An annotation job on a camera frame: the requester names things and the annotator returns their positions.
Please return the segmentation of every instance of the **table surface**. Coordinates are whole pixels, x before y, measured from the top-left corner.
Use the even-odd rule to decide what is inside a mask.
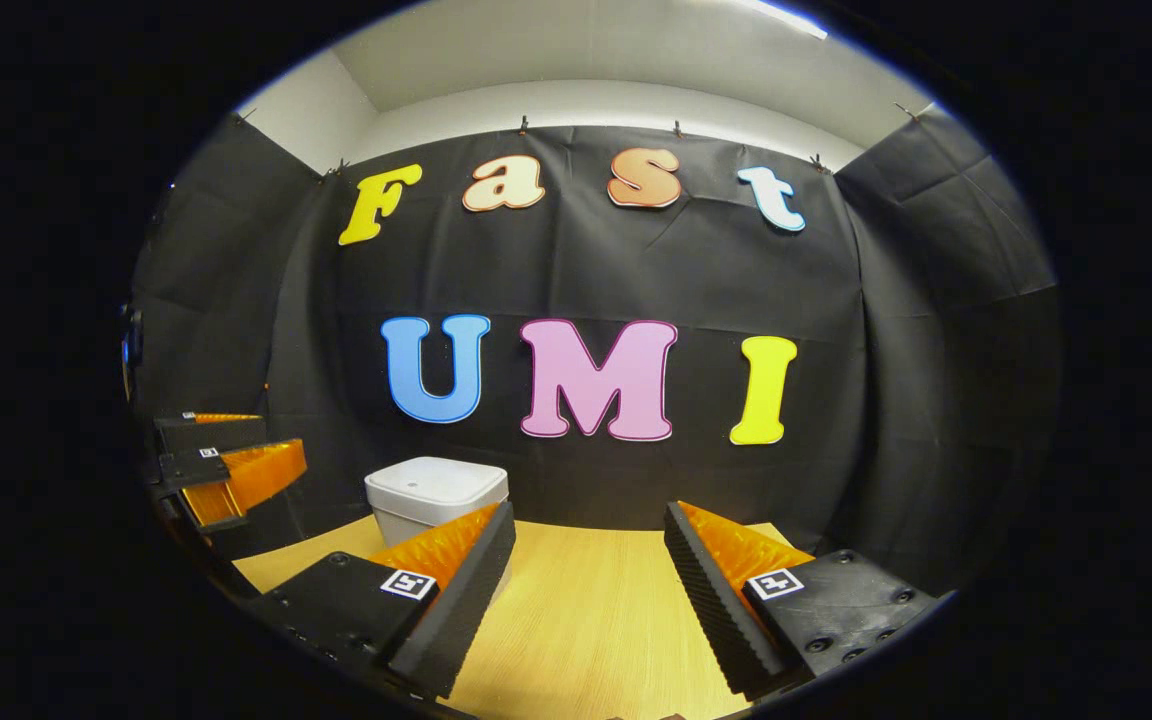
[[[749,707],[727,689],[662,530],[515,526],[513,577],[444,705],[484,720],[698,720]],[[750,528],[787,541],[771,524]],[[380,550],[367,516],[234,564],[268,592],[326,553]]]

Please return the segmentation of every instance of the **light blue letter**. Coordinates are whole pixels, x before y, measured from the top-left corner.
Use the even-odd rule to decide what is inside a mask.
[[[767,218],[768,222],[788,232],[799,232],[808,227],[803,215],[791,213],[785,204],[786,196],[794,196],[790,183],[776,179],[776,174],[768,168],[744,168],[736,170],[736,177],[755,188],[755,202],[758,202],[758,210],[763,211],[763,217]]]
[[[435,397],[420,381],[420,339],[429,323],[420,318],[392,318],[380,325],[389,347],[389,395],[397,409],[426,423],[456,423],[479,406],[482,372],[479,340],[492,329],[483,314],[453,314],[444,320],[444,334],[452,338],[452,394]]]

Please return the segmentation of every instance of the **white container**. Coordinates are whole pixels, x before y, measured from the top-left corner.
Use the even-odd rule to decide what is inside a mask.
[[[385,547],[449,523],[509,497],[502,468],[444,457],[414,457],[367,475],[367,502]],[[492,602],[509,579],[513,561],[503,567]]]

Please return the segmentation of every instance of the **yellow letter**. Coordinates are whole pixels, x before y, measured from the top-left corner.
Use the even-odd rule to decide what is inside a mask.
[[[340,245],[378,236],[380,225],[376,223],[376,211],[380,210],[380,218],[388,218],[394,209],[397,209],[397,199],[403,195],[403,184],[417,182],[420,182],[419,165],[407,165],[406,168],[362,179],[358,183],[358,202],[353,206],[349,227],[340,233]]]
[[[785,373],[799,348],[785,338],[745,338],[740,350],[749,357],[749,389],[745,412],[732,429],[732,445],[772,445],[785,437],[781,396]]]
[[[631,147],[612,158],[614,179],[607,181],[607,195],[629,209],[666,209],[682,195],[682,184],[673,177],[679,159],[668,150]]]
[[[473,170],[476,182],[465,190],[461,202],[465,210],[483,213],[506,205],[525,209],[545,196],[540,187],[540,161],[531,156],[505,156],[486,161]]]

